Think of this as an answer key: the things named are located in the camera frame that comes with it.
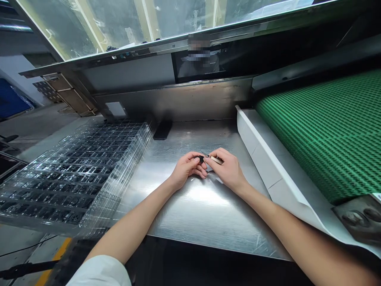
white sleeve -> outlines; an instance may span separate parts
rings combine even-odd
[[[126,268],[119,260],[98,255],[78,268],[66,286],[131,286]]]

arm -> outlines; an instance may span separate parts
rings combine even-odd
[[[167,200],[185,184],[188,176],[206,178],[206,165],[199,165],[202,155],[190,152],[178,161],[172,175],[118,221],[94,246],[85,261],[97,255],[108,255],[125,264],[147,234],[153,220]]]
[[[245,179],[235,156],[223,148],[210,155],[221,158],[224,163],[220,166],[209,158],[204,161],[261,216],[315,285],[379,285],[379,279],[371,271],[320,231],[255,190]]]

left hand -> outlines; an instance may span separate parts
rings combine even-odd
[[[179,159],[175,169],[168,178],[175,191],[181,189],[187,178],[192,174],[199,175],[202,179],[206,178],[206,169],[208,167],[205,163],[199,164],[200,158],[194,158],[199,155],[203,156],[199,152],[189,152]]]

hand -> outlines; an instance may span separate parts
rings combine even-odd
[[[219,157],[223,160],[223,164],[219,165],[211,158],[204,158],[204,161],[216,172],[222,182],[233,192],[236,192],[239,188],[245,184],[248,184],[236,156],[230,154],[224,148],[218,148],[209,155]]]
[[[199,175],[202,179],[206,178],[207,166],[205,163],[199,164],[200,158],[196,157],[199,155],[203,156],[198,152],[189,152],[179,159],[175,169],[167,180],[173,186],[174,191],[181,189],[187,178],[192,174]]]

black phone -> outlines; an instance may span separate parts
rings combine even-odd
[[[172,128],[172,121],[162,121],[160,122],[155,134],[154,140],[165,140],[167,139],[168,133]]]

